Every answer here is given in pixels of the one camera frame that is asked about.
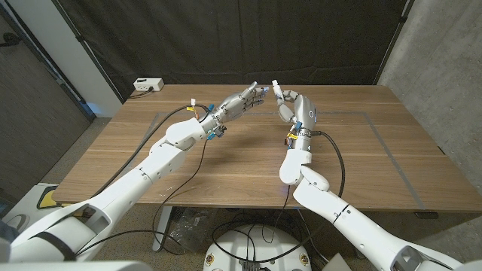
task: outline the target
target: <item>wood grain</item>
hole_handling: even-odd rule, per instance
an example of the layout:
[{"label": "wood grain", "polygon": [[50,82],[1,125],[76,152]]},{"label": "wood grain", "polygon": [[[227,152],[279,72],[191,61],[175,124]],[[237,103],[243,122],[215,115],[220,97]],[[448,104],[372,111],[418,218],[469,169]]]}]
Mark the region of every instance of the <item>wood grain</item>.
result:
[{"label": "wood grain", "polygon": [[[244,87],[167,85],[160,93],[127,101],[57,188],[54,199],[77,202],[95,193],[136,149],[157,113],[186,105],[191,97],[199,103],[217,105],[225,96]],[[427,209],[482,210],[482,198],[390,89],[381,86],[284,86],[283,89],[296,90],[316,104],[319,112],[316,128],[330,134],[342,152],[346,165],[343,198],[355,207],[420,210],[376,131]],[[157,122],[164,115],[160,114]],[[171,123],[190,117],[185,111],[169,119],[141,150],[133,166],[148,155],[150,146]],[[264,105],[227,123],[227,128],[222,139],[208,142],[201,170],[169,205],[281,208],[287,187],[279,180],[278,171],[286,154],[283,141],[290,125],[279,119],[274,99],[268,97]],[[196,170],[201,151],[202,144],[198,143],[184,165],[154,184],[139,202],[161,203]],[[337,193],[340,164],[332,146],[322,137],[313,138],[312,153],[310,166],[324,175]],[[440,198],[437,193],[447,196]],[[295,206],[297,202],[290,197],[288,207]]]}]

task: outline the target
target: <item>white robotic arm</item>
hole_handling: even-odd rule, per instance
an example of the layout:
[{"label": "white robotic arm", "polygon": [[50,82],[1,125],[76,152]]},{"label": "white robotic arm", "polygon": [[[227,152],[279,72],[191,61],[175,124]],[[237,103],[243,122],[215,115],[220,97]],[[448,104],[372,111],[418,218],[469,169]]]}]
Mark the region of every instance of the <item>white robotic arm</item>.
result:
[{"label": "white robotic arm", "polygon": [[[149,187],[177,170],[196,142],[219,137],[224,123],[260,105],[268,88],[255,88],[256,82],[241,93],[226,98],[199,122],[192,118],[170,126],[138,166],[119,178],[97,196],[59,209],[23,231],[11,244],[10,262],[84,261],[92,259],[101,245],[76,255],[82,248],[107,237],[127,210]],[[88,213],[82,221],[76,213]]]},{"label": "white robotic arm", "polygon": [[[293,197],[302,206],[330,221],[378,270],[450,270],[462,265],[445,254],[393,236],[332,193],[328,181],[307,166],[311,163],[315,105],[294,91],[281,91],[275,81],[273,86],[280,117],[295,123],[285,142],[288,152],[279,177],[286,184],[297,185]],[[294,102],[295,114],[285,101]]]}]

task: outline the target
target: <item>power strip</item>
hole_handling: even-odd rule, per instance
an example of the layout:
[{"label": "power strip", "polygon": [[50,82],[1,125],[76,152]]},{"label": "power strip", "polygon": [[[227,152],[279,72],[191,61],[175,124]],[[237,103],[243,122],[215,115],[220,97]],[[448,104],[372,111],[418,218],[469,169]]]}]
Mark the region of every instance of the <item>power strip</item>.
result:
[{"label": "power strip", "polygon": [[164,87],[164,81],[162,78],[137,78],[134,82],[134,87],[137,91],[148,91],[153,87],[153,91],[160,91]]}]

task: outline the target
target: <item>black curtain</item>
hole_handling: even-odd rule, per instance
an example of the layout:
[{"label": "black curtain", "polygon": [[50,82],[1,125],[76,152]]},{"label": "black curtain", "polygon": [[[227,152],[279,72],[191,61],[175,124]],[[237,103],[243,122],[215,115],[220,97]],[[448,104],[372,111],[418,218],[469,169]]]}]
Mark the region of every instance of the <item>black curtain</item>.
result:
[{"label": "black curtain", "polygon": [[166,84],[372,84],[405,0],[59,0],[124,98]]}]

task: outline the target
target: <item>concrete wall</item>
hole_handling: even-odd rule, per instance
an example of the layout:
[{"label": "concrete wall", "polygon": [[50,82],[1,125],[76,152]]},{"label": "concrete wall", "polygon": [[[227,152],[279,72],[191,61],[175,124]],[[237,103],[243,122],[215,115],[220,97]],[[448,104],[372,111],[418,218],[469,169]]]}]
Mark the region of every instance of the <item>concrete wall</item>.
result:
[{"label": "concrete wall", "polygon": [[482,1],[416,0],[378,84],[482,194]]}]

